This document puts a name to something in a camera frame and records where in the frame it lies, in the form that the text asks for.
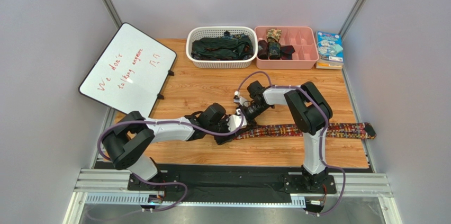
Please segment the multicoloured checked patterned tie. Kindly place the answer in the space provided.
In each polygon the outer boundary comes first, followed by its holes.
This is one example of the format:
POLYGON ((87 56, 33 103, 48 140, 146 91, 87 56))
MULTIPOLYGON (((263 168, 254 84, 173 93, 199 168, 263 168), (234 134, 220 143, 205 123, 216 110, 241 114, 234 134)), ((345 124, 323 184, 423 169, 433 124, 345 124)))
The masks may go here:
MULTIPOLYGON (((241 140, 258 137, 301 137, 302 131, 295 124, 278 124, 257 126, 232 140, 241 140)), ((331 123, 328 126, 326 137, 349 138, 359 140, 375 139, 377 136, 374 128, 368 122, 364 123, 331 123)))

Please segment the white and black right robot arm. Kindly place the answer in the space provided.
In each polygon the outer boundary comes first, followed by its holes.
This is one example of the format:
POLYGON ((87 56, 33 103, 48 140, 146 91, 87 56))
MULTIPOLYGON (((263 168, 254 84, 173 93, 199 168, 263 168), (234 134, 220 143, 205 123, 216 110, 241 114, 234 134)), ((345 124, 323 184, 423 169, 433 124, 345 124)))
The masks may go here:
POLYGON ((286 105, 297 128, 303 134, 304 161, 301 166, 300 183, 308 192, 324 188, 328 176, 325 160, 325 137, 332 109, 312 82, 300 86, 263 87, 259 81, 252 82, 247 91, 250 105, 244 108, 247 121, 274 105, 286 105))

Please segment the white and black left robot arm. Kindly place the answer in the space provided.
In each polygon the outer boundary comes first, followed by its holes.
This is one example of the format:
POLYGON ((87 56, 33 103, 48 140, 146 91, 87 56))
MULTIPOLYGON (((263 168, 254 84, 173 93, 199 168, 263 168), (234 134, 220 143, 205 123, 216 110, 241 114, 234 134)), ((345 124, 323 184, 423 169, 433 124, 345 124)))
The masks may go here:
POLYGON ((144 118, 140 112, 127 114, 119 123, 107 128, 97 141, 99 153, 117 170, 131 172, 132 180, 151 189, 181 185, 177 180, 164 181, 155 161, 146 156, 150 144, 166 141, 193 141, 206 135, 226 137, 247 125, 242 109, 226 115, 218 103, 177 119, 144 118))

